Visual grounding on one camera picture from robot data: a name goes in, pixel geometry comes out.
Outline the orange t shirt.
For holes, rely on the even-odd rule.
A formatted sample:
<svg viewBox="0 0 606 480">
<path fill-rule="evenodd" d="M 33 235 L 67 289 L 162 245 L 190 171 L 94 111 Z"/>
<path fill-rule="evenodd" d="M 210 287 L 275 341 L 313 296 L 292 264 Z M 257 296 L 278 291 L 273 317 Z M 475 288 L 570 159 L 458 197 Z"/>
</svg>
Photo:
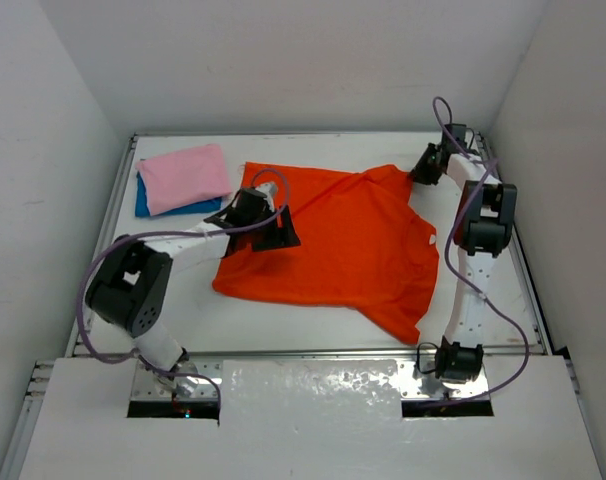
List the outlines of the orange t shirt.
<svg viewBox="0 0 606 480">
<path fill-rule="evenodd" d="M 300 246 L 221 260 L 212 282 L 250 301 L 347 307 L 405 344 L 419 340 L 437 283 L 436 229 L 409 205 L 412 180 L 394 165 L 359 173 L 249 162 L 253 177 L 282 174 Z"/>
</svg>

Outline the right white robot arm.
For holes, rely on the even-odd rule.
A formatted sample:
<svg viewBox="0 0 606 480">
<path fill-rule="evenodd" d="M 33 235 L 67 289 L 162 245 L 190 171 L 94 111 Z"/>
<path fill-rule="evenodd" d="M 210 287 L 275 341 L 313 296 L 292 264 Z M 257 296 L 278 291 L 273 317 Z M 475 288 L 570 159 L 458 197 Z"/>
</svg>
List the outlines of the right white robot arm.
<svg viewBox="0 0 606 480">
<path fill-rule="evenodd" d="M 466 134 L 463 124 L 445 124 L 441 142 L 428 144 L 410 172 L 413 182 L 422 185 L 435 185 L 446 175 L 460 190 L 445 244 L 457 248 L 455 299 L 432 371 L 452 383 L 473 381 L 481 372 L 487 289 L 494 264 L 512 237 L 518 194 L 515 185 L 497 179 L 481 156 L 466 147 Z"/>
</svg>

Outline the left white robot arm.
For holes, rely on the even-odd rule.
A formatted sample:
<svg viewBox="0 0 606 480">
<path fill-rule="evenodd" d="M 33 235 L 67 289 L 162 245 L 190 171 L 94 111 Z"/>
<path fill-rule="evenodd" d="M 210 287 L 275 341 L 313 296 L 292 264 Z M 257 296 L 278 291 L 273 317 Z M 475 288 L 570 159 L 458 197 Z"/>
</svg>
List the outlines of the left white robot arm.
<svg viewBox="0 0 606 480">
<path fill-rule="evenodd" d="M 277 207 L 276 193 L 272 182 L 242 188 L 191 229 L 120 237 L 83 289 L 85 306 L 126 333 L 150 370 L 175 378 L 189 355 L 160 320 L 171 275 L 246 246 L 254 252 L 300 246 L 289 206 Z"/>
</svg>

